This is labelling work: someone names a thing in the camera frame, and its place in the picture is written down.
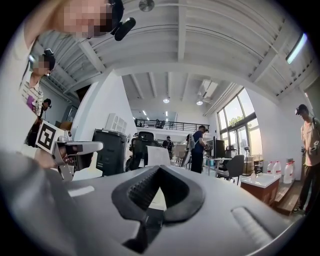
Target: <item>woman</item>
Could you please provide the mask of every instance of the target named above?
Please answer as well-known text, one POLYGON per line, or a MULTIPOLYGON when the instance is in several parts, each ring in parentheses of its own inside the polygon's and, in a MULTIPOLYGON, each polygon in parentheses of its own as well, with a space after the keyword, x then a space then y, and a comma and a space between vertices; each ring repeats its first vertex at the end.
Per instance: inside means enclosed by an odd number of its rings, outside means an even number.
POLYGON ((20 152, 43 168, 55 166, 50 154, 24 145, 28 131, 37 121, 19 95, 31 48, 37 37, 49 30, 81 38, 104 35, 117 26, 123 11, 121 0, 47 0, 26 18, 1 60, 0 102, 9 107, 1 113, 0 149, 20 152))

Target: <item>white desk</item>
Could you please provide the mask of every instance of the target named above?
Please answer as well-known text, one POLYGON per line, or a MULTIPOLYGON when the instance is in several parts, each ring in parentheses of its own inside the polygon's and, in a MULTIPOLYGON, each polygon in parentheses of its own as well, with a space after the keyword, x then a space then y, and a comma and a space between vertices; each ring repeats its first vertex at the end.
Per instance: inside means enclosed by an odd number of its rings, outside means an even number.
POLYGON ((210 169, 213 169, 215 171, 215 177, 218 176, 218 170, 219 170, 219 165, 221 163, 221 161, 224 161, 224 160, 231 160, 232 158, 211 158, 211 157, 204 157, 203 159, 206 159, 206 160, 213 160, 213 168, 212 166, 209 165, 203 165, 205 167, 208 167, 209 168, 209 171, 208 171, 208 175, 210 176, 210 169))

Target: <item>computer monitor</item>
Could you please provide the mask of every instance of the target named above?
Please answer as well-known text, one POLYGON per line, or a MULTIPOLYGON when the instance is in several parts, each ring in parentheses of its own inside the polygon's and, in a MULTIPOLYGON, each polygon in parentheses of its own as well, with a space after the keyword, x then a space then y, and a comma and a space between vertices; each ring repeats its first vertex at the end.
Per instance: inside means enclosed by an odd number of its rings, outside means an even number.
POLYGON ((213 157, 214 158, 225 158, 226 157, 226 149, 225 149, 225 141, 218 140, 216 137, 213 137, 213 157))

